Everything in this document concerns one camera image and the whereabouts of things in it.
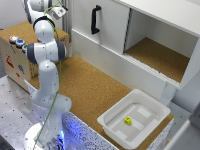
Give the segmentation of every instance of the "brown box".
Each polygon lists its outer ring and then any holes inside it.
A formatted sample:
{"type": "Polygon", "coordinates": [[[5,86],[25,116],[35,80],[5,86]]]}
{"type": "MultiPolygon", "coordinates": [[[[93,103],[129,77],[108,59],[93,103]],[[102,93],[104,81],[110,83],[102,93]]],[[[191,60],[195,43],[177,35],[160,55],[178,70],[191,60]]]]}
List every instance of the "brown box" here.
{"type": "MultiPolygon", "coordinates": [[[[69,35],[59,28],[56,30],[60,40],[67,48],[67,57],[69,57],[69,35]]],[[[37,76],[38,66],[33,65],[21,49],[9,43],[9,38],[12,35],[17,35],[20,39],[25,40],[26,44],[37,43],[37,37],[33,31],[33,25],[29,24],[28,21],[0,31],[0,51],[6,74],[27,90],[24,79],[28,81],[37,76]]]]}

